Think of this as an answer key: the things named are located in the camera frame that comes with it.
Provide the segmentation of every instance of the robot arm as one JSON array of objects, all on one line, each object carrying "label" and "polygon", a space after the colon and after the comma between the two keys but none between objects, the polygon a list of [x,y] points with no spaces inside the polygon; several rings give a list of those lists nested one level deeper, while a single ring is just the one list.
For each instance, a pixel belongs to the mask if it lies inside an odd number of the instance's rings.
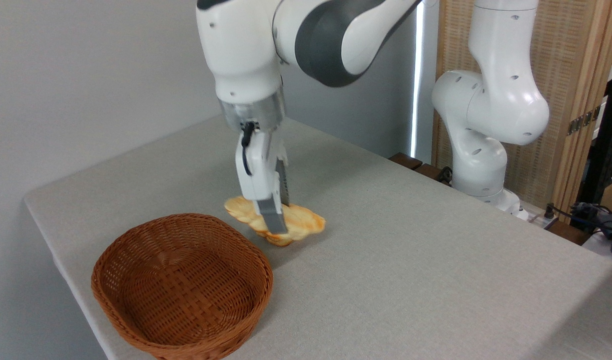
[{"label": "robot arm", "polygon": [[529,144],[550,116],[530,67],[538,2],[476,0],[469,45],[482,73],[448,71],[432,92],[452,144],[453,187],[514,215],[520,201],[504,189],[508,160],[500,141]]},{"label": "robot arm", "polygon": [[268,230],[287,232],[289,205],[280,62],[329,87],[358,79],[421,0],[199,0],[197,23],[228,125],[245,198]]}]

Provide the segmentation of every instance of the brown wicker basket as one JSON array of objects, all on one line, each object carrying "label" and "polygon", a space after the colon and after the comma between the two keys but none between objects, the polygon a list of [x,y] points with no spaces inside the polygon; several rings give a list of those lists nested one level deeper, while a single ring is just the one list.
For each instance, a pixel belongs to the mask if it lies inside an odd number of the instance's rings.
[{"label": "brown wicker basket", "polygon": [[221,359],[250,337],[272,270],[234,228],[175,214],[128,230],[95,264],[92,289],[119,335],[163,360]]}]

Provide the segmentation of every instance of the black cable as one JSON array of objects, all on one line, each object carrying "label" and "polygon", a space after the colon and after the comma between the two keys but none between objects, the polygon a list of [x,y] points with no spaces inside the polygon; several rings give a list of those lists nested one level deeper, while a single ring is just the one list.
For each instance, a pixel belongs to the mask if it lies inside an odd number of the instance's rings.
[{"label": "black cable", "polygon": [[253,132],[255,132],[255,123],[253,123],[252,121],[251,122],[249,121],[244,125],[244,136],[241,138],[241,147],[242,147],[241,159],[242,161],[244,161],[244,170],[246,171],[246,174],[248,174],[248,176],[252,176],[253,173],[251,173],[250,168],[248,168],[248,159],[246,158],[246,149],[250,145],[250,140],[253,136]]},{"label": "black cable", "polygon": [[565,212],[564,210],[561,210],[561,209],[559,209],[559,208],[555,207],[554,203],[549,203],[549,204],[548,204],[548,207],[551,207],[553,210],[555,210],[555,211],[556,211],[556,212],[558,212],[559,214],[562,214],[562,215],[564,215],[565,217],[571,218],[571,219],[573,219],[574,221],[579,221],[580,223],[585,223],[585,224],[588,224],[588,225],[590,225],[590,226],[594,226],[594,227],[596,227],[596,228],[600,228],[600,229],[602,229],[602,230],[612,231],[612,227],[603,225],[604,223],[607,223],[607,221],[604,221],[603,223],[594,223],[594,222],[592,222],[592,221],[588,221],[588,220],[586,220],[586,219],[578,218],[578,217],[577,217],[577,216],[575,216],[575,215],[568,214],[568,212]]}]

